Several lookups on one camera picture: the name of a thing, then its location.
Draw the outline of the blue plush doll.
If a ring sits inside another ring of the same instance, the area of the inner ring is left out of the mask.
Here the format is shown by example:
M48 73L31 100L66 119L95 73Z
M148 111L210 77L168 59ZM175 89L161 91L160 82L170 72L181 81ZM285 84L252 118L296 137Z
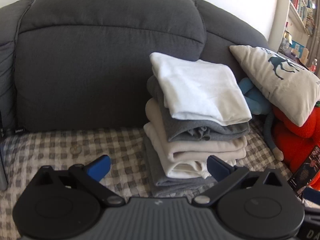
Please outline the blue plush doll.
M255 87L252 81L245 77L239 82L239 87L245 97L248 107L253 115L265 115L264 123L264 140L272 151L274 157L278 161L284 160L283 152L276 146L272 139L271 128L274 120L274 113L271 108L271 103L263 96L261 91Z

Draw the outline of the white printed throw pillow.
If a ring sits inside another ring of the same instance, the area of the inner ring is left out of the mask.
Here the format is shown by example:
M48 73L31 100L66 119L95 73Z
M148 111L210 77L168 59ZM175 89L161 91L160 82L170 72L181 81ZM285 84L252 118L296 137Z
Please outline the white printed throw pillow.
M266 48L240 45L229 50L263 96L303 126L319 101L319 78Z

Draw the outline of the smartphone showing video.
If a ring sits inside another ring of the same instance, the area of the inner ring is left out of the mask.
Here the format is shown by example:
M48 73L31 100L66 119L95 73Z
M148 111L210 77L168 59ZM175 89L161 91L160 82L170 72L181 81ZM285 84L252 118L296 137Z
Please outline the smartphone showing video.
M296 196L299 197L319 173L319 147L315 146L298 170L288 180Z

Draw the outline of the folded beige garment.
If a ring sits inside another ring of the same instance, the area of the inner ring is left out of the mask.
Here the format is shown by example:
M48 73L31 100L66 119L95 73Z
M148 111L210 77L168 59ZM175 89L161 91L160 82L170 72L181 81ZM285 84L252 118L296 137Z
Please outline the folded beige garment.
M150 139L168 178L189 179L210 176L207 171L207 159L215 155L227 162L246 156L247 139L242 136L229 141L173 141L167 140L160 107L155 99L150 99L145 107L149 122L144 131Z

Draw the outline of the grey checkered quilted bedspread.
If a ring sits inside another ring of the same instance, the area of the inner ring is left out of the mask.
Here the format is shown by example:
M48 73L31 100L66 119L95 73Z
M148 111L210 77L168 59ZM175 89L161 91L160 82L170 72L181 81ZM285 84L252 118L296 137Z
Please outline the grey checkered quilted bedspread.
M25 187L43 165L66 170L73 164L88 164L103 154L111 158L111 171L101 183L124 199L166 197L152 185L143 158L141 128L53 131L8 137L1 155L8 188L1 192L1 239L20 237L12 209Z

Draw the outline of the dark grey upholstered headboard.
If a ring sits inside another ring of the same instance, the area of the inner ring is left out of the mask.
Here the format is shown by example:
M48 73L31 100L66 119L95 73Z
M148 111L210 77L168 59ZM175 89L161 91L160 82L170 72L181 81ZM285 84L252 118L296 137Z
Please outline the dark grey upholstered headboard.
M19 0L1 8L1 131L141 127L152 52L241 80L232 45L268 47L204 0Z

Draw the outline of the red flower-shaped plush cushion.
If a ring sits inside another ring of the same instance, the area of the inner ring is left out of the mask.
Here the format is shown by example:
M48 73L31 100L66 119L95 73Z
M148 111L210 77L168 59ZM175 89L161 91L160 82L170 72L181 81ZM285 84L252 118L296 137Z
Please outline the red flower-shaped plush cushion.
M319 146L319 106L315 106L303 126L298 127L276 106L273 106L276 124L272 137L283 152L283 162L292 173L304 163L315 146Z

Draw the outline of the white cotton garment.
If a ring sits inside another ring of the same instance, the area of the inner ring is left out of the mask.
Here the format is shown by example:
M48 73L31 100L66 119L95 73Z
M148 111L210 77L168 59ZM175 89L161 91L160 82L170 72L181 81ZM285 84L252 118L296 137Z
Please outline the white cotton garment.
M150 61L172 118L208 120L221 126L251 120L251 111L228 66L158 52L150 54Z

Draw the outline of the white bookshelf with books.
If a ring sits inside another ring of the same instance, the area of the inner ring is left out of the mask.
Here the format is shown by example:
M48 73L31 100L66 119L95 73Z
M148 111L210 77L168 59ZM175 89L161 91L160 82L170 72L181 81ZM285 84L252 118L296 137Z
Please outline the white bookshelf with books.
M278 51L285 32L292 42L304 47L298 53L300 61L307 67L315 65L319 73L319 0L277 0L268 45Z

